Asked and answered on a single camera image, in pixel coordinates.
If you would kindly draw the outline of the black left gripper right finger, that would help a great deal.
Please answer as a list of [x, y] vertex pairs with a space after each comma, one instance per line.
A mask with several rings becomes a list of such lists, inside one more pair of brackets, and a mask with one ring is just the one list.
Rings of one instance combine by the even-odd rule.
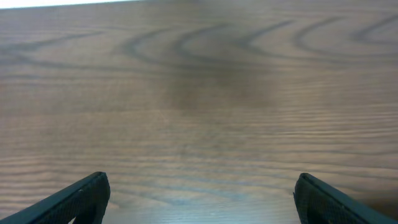
[[397, 224], [309, 173], [301, 173], [294, 202], [302, 224]]

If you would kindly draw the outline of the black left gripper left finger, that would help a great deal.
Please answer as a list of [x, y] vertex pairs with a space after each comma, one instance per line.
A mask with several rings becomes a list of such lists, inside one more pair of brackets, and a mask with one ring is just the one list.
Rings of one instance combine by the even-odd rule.
[[1, 220], [1, 224], [101, 224], [111, 190], [106, 173], [94, 172]]

